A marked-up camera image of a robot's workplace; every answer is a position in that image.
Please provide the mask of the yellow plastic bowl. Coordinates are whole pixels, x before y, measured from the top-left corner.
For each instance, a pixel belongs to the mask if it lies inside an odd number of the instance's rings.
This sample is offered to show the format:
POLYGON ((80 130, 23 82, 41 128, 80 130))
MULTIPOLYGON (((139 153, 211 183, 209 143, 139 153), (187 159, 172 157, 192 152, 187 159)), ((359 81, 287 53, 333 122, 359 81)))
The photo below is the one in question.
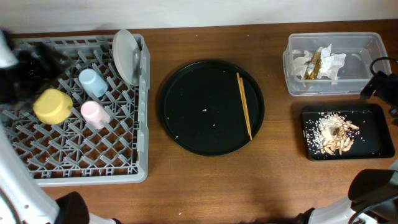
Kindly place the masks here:
POLYGON ((73 101, 66 93, 49 88, 34 102, 33 110, 38 119, 45 124, 58 124, 71 114, 73 101))

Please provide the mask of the light blue plastic cup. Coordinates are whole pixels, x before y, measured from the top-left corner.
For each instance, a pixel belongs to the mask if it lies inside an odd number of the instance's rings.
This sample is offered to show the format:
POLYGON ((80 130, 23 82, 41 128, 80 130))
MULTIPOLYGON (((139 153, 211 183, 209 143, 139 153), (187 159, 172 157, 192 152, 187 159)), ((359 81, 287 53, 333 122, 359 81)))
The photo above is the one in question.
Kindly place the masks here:
POLYGON ((88 95, 92 93, 99 98, 102 97, 108 90, 108 84, 93 69, 87 68, 82 70, 78 76, 78 79, 88 95))

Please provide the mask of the white tissue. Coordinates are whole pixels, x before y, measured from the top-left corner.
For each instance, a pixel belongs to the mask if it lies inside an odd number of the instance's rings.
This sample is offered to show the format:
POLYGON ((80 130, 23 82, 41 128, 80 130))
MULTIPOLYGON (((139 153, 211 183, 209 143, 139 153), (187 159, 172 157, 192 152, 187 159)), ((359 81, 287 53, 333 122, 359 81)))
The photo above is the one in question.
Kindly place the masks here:
POLYGON ((300 78, 301 80, 303 80, 305 72, 308 68, 308 65, 309 65, 312 57, 313 57, 313 54, 311 52, 304 50, 303 56, 293 59, 293 62, 292 62, 293 75, 300 78))
POLYGON ((337 84, 338 71, 345 65, 346 54, 333 54, 331 44, 327 47, 320 47, 320 69, 318 79, 330 79, 332 84, 337 84))

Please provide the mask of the rice and food scraps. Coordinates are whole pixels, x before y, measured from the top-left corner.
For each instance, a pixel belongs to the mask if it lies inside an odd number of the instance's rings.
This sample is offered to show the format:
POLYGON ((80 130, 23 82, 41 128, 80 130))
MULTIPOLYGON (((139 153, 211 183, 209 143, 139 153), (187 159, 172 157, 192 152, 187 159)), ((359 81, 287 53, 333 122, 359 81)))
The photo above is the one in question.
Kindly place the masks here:
POLYGON ((359 126, 340 112, 316 113, 303 124, 309 153, 316 158, 342 156, 353 148, 356 139, 363 141, 359 126))

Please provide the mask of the gold snack wrapper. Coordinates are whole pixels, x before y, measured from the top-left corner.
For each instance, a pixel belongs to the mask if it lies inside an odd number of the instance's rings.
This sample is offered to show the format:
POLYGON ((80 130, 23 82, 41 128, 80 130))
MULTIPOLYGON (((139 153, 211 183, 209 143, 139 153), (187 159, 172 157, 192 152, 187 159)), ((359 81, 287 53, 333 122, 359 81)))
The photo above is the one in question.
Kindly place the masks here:
POLYGON ((305 80, 315 80, 317 78, 317 75, 320 70, 321 66, 321 50, 317 50, 315 54, 313 55, 310 63, 308 64, 308 67, 305 71, 304 74, 304 79, 305 80))

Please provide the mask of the pink plastic cup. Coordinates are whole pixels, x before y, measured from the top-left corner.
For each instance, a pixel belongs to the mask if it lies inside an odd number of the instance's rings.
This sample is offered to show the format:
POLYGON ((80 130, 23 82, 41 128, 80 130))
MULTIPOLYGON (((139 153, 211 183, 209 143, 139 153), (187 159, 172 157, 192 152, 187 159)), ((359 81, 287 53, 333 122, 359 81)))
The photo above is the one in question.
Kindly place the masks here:
POLYGON ((82 104, 80 112, 85 121, 96 129, 104 128, 111 121, 111 116, 96 101, 86 101, 82 104))

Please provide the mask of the grey plate with food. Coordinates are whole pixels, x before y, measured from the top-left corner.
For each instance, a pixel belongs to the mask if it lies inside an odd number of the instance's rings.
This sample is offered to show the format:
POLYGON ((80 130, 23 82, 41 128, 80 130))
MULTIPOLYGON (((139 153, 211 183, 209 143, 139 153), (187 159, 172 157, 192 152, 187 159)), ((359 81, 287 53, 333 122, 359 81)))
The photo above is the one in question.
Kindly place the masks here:
POLYGON ((121 78, 129 85, 139 84, 140 49, 126 29, 118 31, 112 44, 113 59, 121 78))

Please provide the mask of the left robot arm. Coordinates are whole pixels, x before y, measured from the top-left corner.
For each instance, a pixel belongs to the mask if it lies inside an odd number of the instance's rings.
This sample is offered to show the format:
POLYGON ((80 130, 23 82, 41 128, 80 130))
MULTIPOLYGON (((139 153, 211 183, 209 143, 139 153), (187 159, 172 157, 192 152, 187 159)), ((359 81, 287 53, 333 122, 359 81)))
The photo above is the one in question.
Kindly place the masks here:
MULTIPOLYGON (((9 33, 1 30, 1 109, 26 110, 64 70, 70 57, 43 43, 37 53, 16 55, 9 33)), ((49 197, 29 174, 1 128, 1 220, 4 223, 118 223, 88 211, 78 192, 57 200, 49 197)))

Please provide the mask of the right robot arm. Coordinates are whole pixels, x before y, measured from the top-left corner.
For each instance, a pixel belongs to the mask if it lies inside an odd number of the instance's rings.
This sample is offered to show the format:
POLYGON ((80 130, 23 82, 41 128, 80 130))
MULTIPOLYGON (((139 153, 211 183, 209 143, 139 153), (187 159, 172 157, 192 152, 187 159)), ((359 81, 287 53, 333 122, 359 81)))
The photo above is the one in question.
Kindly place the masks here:
MULTIPOLYGON (((391 105, 397 125, 397 75, 373 72, 361 92, 363 98, 380 97, 391 105)), ((352 181, 348 196, 325 208, 311 208, 292 223, 397 223, 397 162, 388 169, 365 169, 352 181)))

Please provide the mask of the grey plastic dishwasher rack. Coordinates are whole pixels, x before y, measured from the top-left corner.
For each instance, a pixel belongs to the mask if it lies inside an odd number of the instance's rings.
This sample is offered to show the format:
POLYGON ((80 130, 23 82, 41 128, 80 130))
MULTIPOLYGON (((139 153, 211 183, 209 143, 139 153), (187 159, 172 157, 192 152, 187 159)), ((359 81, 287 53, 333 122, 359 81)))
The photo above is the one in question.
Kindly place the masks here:
POLYGON ((70 116, 59 124, 42 123, 32 110, 1 108, 4 132, 29 174, 43 187, 138 183, 148 173, 147 94, 150 52, 141 35, 139 84, 119 76, 112 54, 112 35, 28 38, 14 41, 17 50, 43 43, 71 58, 72 64, 54 87, 73 100, 70 116), (108 84, 97 102, 111 120, 102 129, 85 122, 81 105, 93 100, 78 80, 91 68, 108 84))

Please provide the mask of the black rectangular tray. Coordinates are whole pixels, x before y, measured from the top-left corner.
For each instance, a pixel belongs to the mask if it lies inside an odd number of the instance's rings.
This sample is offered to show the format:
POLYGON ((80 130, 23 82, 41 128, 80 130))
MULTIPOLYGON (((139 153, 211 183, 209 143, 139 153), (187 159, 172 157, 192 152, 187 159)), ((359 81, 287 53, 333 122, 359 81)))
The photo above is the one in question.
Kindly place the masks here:
POLYGON ((301 118, 307 157, 311 161, 394 157, 395 149, 384 112, 377 104, 305 106, 301 118), (333 114, 342 115, 359 126, 359 130, 348 134, 354 144, 342 155, 322 154, 318 148, 320 120, 333 114))

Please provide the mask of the clear plastic bin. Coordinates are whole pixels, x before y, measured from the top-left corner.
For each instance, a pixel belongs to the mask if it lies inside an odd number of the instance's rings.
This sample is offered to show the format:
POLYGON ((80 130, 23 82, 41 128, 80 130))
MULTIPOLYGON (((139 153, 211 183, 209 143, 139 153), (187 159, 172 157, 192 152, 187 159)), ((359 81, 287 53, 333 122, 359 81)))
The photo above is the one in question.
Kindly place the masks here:
POLYGON ((292 96, 358 95, 373 76, 371 63, 380 57, 387 57, 387 52, 381 36, 375 32, 292 34, 283 53, 287 89, 292 96), (337 84, 327 78, 301 80, 293 75, 293 59, 303 56, 304 50, 315 54, 320 47, 330 44, 333 54, 346 54, 337 84))

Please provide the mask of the round black serving tray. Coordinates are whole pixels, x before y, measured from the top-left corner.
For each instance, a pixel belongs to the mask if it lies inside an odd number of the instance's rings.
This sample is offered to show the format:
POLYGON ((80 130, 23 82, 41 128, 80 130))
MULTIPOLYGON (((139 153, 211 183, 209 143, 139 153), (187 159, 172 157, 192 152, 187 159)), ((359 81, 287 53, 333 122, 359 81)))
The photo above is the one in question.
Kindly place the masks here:
POLYGON ((202 60, 177 70, 159 96, 159 118, 179 146, 202 156, 221 156, 251 141, 237 72, 243 79, 252 138, 259 132, 265 104, 255 79, 233 63, 202 60))

